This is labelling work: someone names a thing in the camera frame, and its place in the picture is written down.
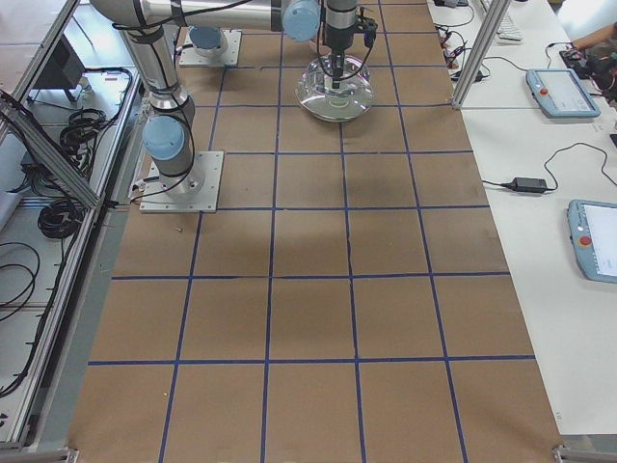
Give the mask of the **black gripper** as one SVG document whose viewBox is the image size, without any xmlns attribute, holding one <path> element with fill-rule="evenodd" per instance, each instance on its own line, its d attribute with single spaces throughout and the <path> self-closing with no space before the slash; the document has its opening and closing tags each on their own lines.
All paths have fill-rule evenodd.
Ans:
<svg viewBox="0 0 617 463">
<path fill-rule="evenodd" d="M 358 33 L 357 26 L 346 29 L 337 29 L 334 26 L 325 27 L 323 43 L 330 48 L 327 57 L 332 58 L 332 88 L 338 89 L 344 74 L 344 53 L 353 44 L 355 35 Z"/>
</svg>

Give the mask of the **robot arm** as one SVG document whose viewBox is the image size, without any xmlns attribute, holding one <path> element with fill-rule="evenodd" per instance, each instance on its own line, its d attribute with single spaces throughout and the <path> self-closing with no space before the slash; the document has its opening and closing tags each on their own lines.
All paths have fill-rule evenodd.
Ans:
<svg viewBox="0 0 617 463">
<path fill-rule="evenodd" d="M 360 31 L 360 13 L 358 1 L 320 1 L 317 5 L 317 29 L 308 39 L 321 34 L 319 27 L 325 28 L 325 38 L 333 37 L 334 44 L 328 44 L 335 58 L 343 58 L 344 52 L 353 43 L 353 38 Z M 126 46 L 149 91 L 149 101 L 157 115 L 176 115 L 187 124 L 191 151 L 194 152 L 191 125 L 184 112 L 185 106 L 193 104 L 192 98 L 179 83 L 174 59 L 164 58 L 169 51 L 163 26 L 173 23 L 178 27 L 200 26 L 214 28 L 237 28 L 285 32 L 293 40 L 300 41 L 300 33 L 292 33 L 291 24 L 285 25 L 285 15 L 289 17 L 300 8 L 300 1 L 92 1 L 96 10 L 112 21 L 115 29 L 121 32 Z M 299 25 L 308 28 L 312 19 L 299 19 Z M 163 174 L 158 167 L 161 182 L 169 179 L 170 184 L 162 187 L 161 193 L 179 196 L 184 185 L 189 186 L 189 176 L 196 173 L 195 154 L 190 154 L 186 167 L 180 168 L 179 174 Z"/>
<path fill-rule="evenodd" d="M 191 26 L 187 34 L 189 42 L 184 49 L 194 49 L 199 56 L 207 60 L 220 59 L 228 50 L 228 40 L 224 32 L 217 27 Z"/>
</svg>

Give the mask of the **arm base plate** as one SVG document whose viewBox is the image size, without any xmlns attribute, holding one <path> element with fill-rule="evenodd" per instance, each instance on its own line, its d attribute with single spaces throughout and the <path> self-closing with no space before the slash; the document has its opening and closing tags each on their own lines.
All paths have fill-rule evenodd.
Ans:
<svg viewBox="0 0 617 463">
<path fill-rule="evenodd" d="M 217 210 L 221 175 L 224 165 L 222 151 L 199 151 L 193 170 L 177 187 L 165 192 L 173 183 L 161 177 L 148 182 L 140 200 L 143 213 L 193 213 Z"/>
<path fill-rule="evenodd" d="M 181 46 L 181 67 L 233 68 L 238 64 L 242 32 L 234 29 L 190 27 Z"/>
</svg>

